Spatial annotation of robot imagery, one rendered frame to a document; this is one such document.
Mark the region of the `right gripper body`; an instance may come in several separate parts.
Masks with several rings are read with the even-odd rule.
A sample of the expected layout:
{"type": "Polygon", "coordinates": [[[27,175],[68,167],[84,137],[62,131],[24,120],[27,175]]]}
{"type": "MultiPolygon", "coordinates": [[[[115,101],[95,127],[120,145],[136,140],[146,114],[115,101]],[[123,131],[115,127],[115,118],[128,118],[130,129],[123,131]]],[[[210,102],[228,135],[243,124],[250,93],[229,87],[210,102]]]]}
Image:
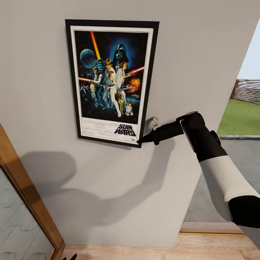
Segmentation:
{"type": "Polygon", "coordinates": [[[152,129],[152,132],[150,134],[155,145],[158,145],[159,142],[162,140],[174,137],[169,123],[156,128],[156,130],[152,129]]]}

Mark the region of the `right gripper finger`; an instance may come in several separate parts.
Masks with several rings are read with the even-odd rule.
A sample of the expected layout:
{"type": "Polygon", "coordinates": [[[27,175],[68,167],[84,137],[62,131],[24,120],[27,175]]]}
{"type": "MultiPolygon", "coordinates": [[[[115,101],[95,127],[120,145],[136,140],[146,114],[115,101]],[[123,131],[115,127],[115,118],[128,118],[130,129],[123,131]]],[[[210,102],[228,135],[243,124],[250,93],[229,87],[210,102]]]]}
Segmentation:
{"type": "Polygon", "coordinates": [[[151,134],[146,135],[142,139],[138,140],[137,143],[146,143],[146,142],[152,142],[153,139],[151,137],[151,134]]]}

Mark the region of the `poster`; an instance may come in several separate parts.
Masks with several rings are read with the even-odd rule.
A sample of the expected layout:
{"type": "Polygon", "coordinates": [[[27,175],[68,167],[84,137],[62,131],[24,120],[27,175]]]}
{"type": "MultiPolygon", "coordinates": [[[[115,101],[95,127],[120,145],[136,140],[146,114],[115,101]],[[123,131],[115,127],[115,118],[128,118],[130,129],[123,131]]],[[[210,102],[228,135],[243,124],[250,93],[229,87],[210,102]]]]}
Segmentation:
{"type": "Polygon", "coordinates": [[[141,148],[159,23],[65,19],[78,138],[141,148]]]}

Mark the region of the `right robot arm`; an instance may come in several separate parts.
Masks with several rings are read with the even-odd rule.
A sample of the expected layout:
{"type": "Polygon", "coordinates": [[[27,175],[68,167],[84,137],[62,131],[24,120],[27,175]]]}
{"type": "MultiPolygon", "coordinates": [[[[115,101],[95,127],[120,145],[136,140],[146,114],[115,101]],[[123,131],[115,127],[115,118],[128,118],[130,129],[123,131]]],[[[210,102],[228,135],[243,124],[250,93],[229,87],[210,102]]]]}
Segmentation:
{"type": "Polygon", "coordinates": [[[154,126],[152,132],[137,143],[154,141],[158,145],[185,133],[217,212],[226,221],[234,222],[260,250],[260,195],[229,158],[216,132],[206,128],[202,115],[189,112],[162,126],[154,116],[149,125],[154,126]]]}

